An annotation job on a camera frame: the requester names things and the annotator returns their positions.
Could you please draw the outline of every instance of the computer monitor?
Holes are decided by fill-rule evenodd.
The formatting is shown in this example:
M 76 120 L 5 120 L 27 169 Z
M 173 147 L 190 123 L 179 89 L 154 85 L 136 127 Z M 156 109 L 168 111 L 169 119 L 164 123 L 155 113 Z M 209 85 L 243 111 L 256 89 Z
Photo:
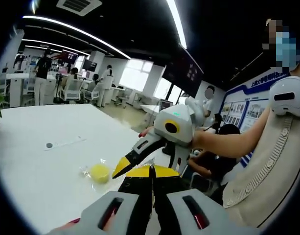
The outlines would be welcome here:
M 167 109 L 170 106 L 173 106 L 173 102 L 165 100 L 165 99 L 160 100 L 160 111 L 162 111 L 163 109 Z
M 90 61 L 90 60 L 85 60 L 85 62 L 83 63 L 82 68 L 84 70 L 95 72 L 96 62 L 93 62 L 93 61 Z

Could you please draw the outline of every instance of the poster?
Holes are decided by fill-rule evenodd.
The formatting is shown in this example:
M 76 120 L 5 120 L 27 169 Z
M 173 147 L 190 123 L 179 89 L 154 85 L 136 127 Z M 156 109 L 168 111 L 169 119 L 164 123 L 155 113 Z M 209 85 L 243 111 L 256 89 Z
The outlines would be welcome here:
M 227 114 L 227 117 L 224 121 L 225 124 L 233 124 L 238 127 L 242 115 L 245 112 L 246 104 L 247 104 L 246 101 L 240 101 L 240 102 L 230 104 L 229 107 L 227 106 L 227 108 L 229 109 L 229 113 Z
M 222 112 L 220 113 L 220 115 L 222 116 L 223 122 L 225 122 L 227 115 L 230 111 L 230 107 L 231 107 L 231 103 L 226 103 L 223 106 Z
M 251 128 L 256 120 L 262 115 L 268 105 L 268 100 L 250 101 L 247 113 L 242 122 L 240 132 L 243 133 Z

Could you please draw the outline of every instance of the black ceiling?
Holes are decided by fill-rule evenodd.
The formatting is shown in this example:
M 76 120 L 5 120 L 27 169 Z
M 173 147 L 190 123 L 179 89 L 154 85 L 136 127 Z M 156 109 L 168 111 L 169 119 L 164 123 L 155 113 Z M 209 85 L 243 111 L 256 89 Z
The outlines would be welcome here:
M 178 46 L 177 30 L 166 0 L 103 0 L 100 7 L 83 17 L 56 7 L 57 1 L 41 0 L 35 15 L 73 25 L 132 58 L 166 63 Z M 244 0 L 175 2 L 182 20 L 187 49 L 203 69 L 203 80 L 227 90 L 269 69 L 259 57 L 231 80 L 262 52 L 262 34 L 268 16 L 266 12 L 270 9 L 266 3 Z M 62 26 L 29 19 L 23 19 L 20 25 L 24 27 L 26 39 L 56 43 L 88 53 L 99 50 L 89 45 L 93 44 L 101 51 L 107 51 L 109 56 L 124 58 L 102 43 Z M 37 44 L 23 42 L 22 47 Z

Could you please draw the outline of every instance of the yellow circle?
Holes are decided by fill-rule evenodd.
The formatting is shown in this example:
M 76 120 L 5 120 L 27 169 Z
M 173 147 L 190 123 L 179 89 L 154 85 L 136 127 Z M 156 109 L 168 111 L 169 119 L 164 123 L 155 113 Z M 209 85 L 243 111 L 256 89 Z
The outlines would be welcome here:
M 177 132 L 176 132 L 176 133 L 178 133 L 178 132 L 180 131 L 179 124 L 178 124 L 177 122 L 175 122 L 175 121 L 173 121 L 173 120 L 167 120 L 167 121 L 165 122 L 164 126 L 165 126 L 166 124 L 168 124 L 168 123 L 173 124 L 173 125 L 177 128 Z
M 91 178 L 99 184 L 107 183 L 109 180 L 109 174 L 110 171 L 104 164 L 96 164 L 90 170 Z

